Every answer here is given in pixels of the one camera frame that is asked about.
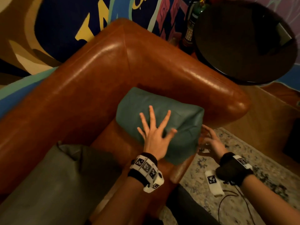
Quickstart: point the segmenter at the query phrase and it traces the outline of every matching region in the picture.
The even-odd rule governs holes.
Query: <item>brown leather couch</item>
[[[238,85],[137,24],[118,19],[62,64],[0,121],[0,194],[11,193],[58,140],[110,151],[124,167],[142,150],[116,123],[132,88],[205,109],[204,124],[223,126],[245,115]],[[143,193],[135,223],[159,215],[193,157],[175,167],[159,161],[165,184]]]

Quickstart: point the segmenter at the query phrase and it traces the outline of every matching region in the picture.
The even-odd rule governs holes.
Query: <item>patterned rug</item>
[[[240,155],[253,166],[257,178],[294,208],[300,209],[300,178],[297,175],[263,155],[225,129],[218,128],[215,131],[229,151]],[[216,219],[218,219],[219,203],[223,197],[216,198],[210,193],[205,180],[204,171],[214,170],[217,167],[218,164],[212,158],[197,155],[180,182],[193,199]],[[237,192],[235,187],[231,185],[222,184],[222,188],[224,190]],[[248,200],[247,202],[255,224],[264,224]],[[164,225],[177,224],[171,211],[167,207],[163,209],[160,219],[163,220]],[[220,223],[223,225],[253,224],[246,203],[241,196],[230,196],[223,200],[220,207]]]

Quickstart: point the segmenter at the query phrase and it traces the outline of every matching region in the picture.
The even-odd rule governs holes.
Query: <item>teal painted stripe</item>
[[[18,80],[16,82],[13,82],[5,87],[3,87],[0,90],[0,100],[7,97],[8,95],[22,89],[23,87],[26,87],[32,83],[38,82],[42,79],[45,79],[46,77],[50,76],[51,73],[53,73],[58,67],[54,67],[52,69],[40,72],[36,75],[31,75],[24,77],[21,80]]]

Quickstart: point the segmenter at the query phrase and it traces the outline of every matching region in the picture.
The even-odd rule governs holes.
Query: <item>white wrist tracker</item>
[[[137,170],[147,179],[149,184],[144,187],[144,191],[146,193],[153,192],[164,183],[162,173],[158,170],[154,162],[146,156],[139,155],[135,159],[134,164],[130,166],[130,169]]]

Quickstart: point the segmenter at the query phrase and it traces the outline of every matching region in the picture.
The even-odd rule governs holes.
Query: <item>cord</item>
[[[234,186],[234,187],[236,188],[236,190],[238,191],[238,193],[241,195],[241,197],[242,197],[242,198],[244,199],[244,201],[246,202],[246,205],[247,205],[248,212],[249,212],[249,214],[250,214],[251,220],[252,220],[253,224],[256,225],[256,224],[254,223],[252,214],[251,214],[251,212],[250,212],[249,205],[248,205],[248,203],[247,203],[247,201],[246,201],[244,195],[238,190],[238,188],[237,188],[236,186]],[[223,190],[223,191],[224,191],[224,192],[234,193],[234,195],[233,195],[233,194],[228,194],[228,195],[226,195],[225,197],[223,197],[223,199],[221,200],[221,202],[220,202],[220,204],[219,204],[219,208],[218,208],[218,222],[219,222],[219,223],[220,223],[220,207],[221,207],[222,201],[223,201],[226,197],[229,197],[229,196],[233,196],[233,197],[238,197],[238,196],[239,196],[236,192],[233,192],[233,191],[230,191],[230,190]]]

